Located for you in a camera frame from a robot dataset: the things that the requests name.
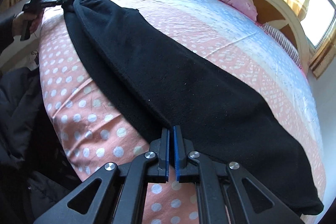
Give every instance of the window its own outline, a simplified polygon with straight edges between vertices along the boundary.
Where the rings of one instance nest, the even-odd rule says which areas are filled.
[[[302,28],[317,48],[326,38],[336,20],[336,0],[310,0]]]

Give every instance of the striped pillow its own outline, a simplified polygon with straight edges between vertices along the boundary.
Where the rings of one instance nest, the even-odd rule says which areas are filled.
[[[288,38],[285,37],[285,35],[278,29],[268,25],[267,23],[261,25],[261,28],[284,49],[284,51],[289,55],[289,57],[294,61],[299,69],[302,69],[299,53],[297,52],[297,49],[294,47],[294,45],[288,40]]]

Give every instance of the bed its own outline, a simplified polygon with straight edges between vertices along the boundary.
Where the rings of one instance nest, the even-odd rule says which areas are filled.
[[[155,28],[259,92],[279,123],[307,154],[323,200],[323,146],[315,101],[305,76],[281,47],[248,17],[218,0],[112,0],[139,9]],[[259,23],[280,29],[297,48],[307,72],[308,44],[282,0],[250,0]],[[81,180],[109,161],[123,164],[149,146],[92,81],[69,38],[61,7],[45,11],[40,39],[44,105]],[[302,216],[306,223],[315,217]],[[148,185],[144,224],[198,223],[194,186]]]

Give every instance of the polka dot pattern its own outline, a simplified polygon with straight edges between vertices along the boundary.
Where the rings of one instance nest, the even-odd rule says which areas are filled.
[[[304,148],[314,148],[308,149],[307,155],[311,164],[314,163],[313,177],[319,196],[323,196],[325,175],[314,140],[309,138],[310,135],[308,138],[306,134],[302,134],[305,138],[295,135],[302,132],[298,128],[305,128],[305,125],[300,119],[296,124],[292,122],[297,113],[272,77],[235,43],[231,43],[235,35],[240,35],[234,26],[230,28],[233,30],[231,33],[219,34],[204,20],[174,8],[176,0],[169,4],[161,1],[159,7],[153,0],[112,1],[139,9],[156,29],[257,90],[279,122],[283,121],[282,126]],[[42,25],[39,52],[44,106],[80,179],[85,180],[108,161],[120,165],[148,151],[149,145],[99,91],[86,72],[69,38],[61,7],[46,9]],[[220,26],[218,29],[223,32],[225,28]],[[175,180],[174,170],[170,168],[169,182],[148,184],[143,224],[199,223],[194,185],[180,184]]]

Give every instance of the black device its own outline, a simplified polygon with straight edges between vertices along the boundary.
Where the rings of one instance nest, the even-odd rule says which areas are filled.
[[[47,7],[54,7],[57,5],[62,5],[65,3],[72,4],[74,0],[30,0],[29,2],[25,3],[22,8],[23,12],[29,12],[35,15],[38,15],[44,8]],[[30,38],[30,31],[29,28],[32,25],[32,21],[26,20],[24,22],[24,26],[21,33],[21,41],[27,40]]]
[[[163,128],[161,139],[132,162],[106,163],[34,224],[141,224],[148,183],[168,181],[170,136],[177,181],[195,184],[200,224],[304,223],[243,166],[212,161],[175,126],[171,134]],[[256,206],[255,196],[266,207]]]

